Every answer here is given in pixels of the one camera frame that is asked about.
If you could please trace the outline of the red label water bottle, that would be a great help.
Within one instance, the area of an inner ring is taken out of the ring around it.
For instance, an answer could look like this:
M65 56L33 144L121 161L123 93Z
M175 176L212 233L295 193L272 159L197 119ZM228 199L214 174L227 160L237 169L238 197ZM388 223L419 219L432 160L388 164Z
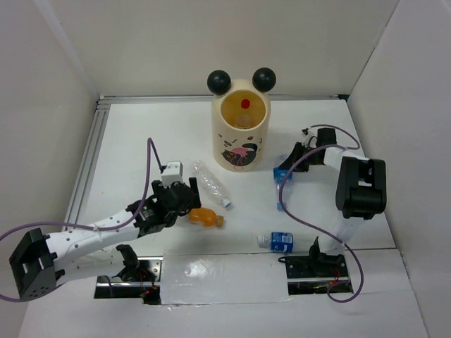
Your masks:
M240 110L235 114L234 123L238 129L249 129L252 126L252 116L247 111L251 106L249 99L243 99L240 103Z

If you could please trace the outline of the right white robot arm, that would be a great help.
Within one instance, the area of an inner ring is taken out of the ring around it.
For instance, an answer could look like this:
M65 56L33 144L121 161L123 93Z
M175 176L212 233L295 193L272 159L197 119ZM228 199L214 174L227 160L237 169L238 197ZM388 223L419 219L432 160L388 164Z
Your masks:
M282 172L280 186L293 173L306 173L313 165L337 170L335 206L338 214L329 231L315 240L307 267L315 276L325 275L332 267L330 256L344 252L355 232L375 215L382 214L387 204L386 165L355 153L360 149L356 137L340 127L313 125L302 130L303 140L294 145L274 171Z

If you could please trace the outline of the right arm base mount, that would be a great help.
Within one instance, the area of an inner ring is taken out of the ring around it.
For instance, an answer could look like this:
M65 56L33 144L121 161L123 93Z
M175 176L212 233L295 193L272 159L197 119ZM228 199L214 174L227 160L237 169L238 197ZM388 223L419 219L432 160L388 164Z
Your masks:
M353 292L345 257L322 253L318 239L308 254L281 256L278 262L285 266L290 296Z

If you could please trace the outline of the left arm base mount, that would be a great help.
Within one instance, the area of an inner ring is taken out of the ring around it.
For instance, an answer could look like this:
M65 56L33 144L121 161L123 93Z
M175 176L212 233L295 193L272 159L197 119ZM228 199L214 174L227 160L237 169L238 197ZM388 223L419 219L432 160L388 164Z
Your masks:
M94 299L133 299L150 306L161 305L162 256L139 257L140 267L133 277L99 276L94 289Z

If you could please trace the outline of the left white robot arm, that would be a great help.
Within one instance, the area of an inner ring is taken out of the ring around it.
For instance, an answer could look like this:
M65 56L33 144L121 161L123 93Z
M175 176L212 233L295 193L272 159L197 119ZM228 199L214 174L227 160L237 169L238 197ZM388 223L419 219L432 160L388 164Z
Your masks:
M176 220L199 208L197 181L164 186L152 182L153 194L87 229L72 227L44 234L26 232L9 258L18 301L41 298L71 280L107 275L133 280L140 262L130 242L174 226Z

